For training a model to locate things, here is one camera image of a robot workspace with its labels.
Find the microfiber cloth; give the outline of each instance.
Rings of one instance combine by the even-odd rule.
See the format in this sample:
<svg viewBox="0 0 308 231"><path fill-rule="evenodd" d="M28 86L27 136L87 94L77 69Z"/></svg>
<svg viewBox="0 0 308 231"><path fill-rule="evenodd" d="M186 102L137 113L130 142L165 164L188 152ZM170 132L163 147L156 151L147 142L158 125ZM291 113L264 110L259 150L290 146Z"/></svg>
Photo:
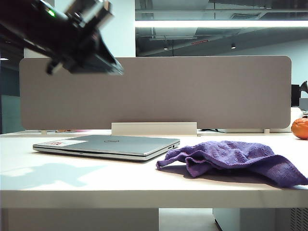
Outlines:
<svg viewBox="0 0 308 231"><path fill-rule="evenodd" d="M208 141L169 150L165 159L157 162L157 169L162 170L163 166L175 161L186 163L192 177L199 177L213 168L246 168L272 179L279 187L308 184L308 179L287 158L275 155L270 147L260 143Z"/></svg>

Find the desk surface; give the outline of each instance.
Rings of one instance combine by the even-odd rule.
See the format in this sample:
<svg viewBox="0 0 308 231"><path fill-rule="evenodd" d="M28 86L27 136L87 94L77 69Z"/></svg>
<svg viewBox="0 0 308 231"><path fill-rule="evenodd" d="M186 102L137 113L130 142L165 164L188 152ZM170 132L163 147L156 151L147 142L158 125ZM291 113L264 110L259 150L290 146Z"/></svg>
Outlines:
<svg viewBox="0 0 308 231"><path fill-rule="evenodd" d="M161 155L143 163L41 154L34 143L80 134L8 134L0 138L1 207L308 207L308 187L274 187L256 175L203 175L183 166L156 170ZM308 141L291 133L203 134L180 137L180 147L205 141L259 142L287 157L307 177Z"/></svg>

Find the laptop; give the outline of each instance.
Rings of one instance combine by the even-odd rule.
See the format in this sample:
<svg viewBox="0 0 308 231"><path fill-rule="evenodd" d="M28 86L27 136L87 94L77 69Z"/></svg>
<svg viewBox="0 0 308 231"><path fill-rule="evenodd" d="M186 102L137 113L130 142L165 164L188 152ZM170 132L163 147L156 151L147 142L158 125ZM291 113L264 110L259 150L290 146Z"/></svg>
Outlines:
<svg viewBox="0 0 308 231"><path fill-rule="evenodd" d="M178 147L179 139L89 135L33 145L36 151L145 161Z"/></svg>

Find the green light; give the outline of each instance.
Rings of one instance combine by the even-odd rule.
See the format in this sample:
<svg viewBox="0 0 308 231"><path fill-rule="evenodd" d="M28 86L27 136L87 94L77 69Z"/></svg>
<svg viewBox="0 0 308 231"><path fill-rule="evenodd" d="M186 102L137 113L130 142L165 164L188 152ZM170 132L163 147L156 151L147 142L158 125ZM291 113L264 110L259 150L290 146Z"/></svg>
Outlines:
<svg viewBox="0 0 308 231"><path fill-rule="evenodd" d="M48 13L49 13L52 17L55 17L55 16L56 16L56 14L54 13L54 11L52 11L52 10L48 10Z"/></svg>

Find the sticker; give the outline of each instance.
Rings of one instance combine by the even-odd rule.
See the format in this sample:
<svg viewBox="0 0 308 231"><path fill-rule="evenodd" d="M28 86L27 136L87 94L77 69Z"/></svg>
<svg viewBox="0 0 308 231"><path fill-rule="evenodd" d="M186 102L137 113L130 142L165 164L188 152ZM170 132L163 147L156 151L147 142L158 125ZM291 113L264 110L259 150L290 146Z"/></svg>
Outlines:
<svg viewBox="0 0 308 231"><path fill-rule="evenodd" d="M61 140L61 141L52 141L47 143L39 143L39 145L47 145L47 146L54 146L54 147L64 147L72 144L83 143L88 141L78 141L78 140Z"/></svg>

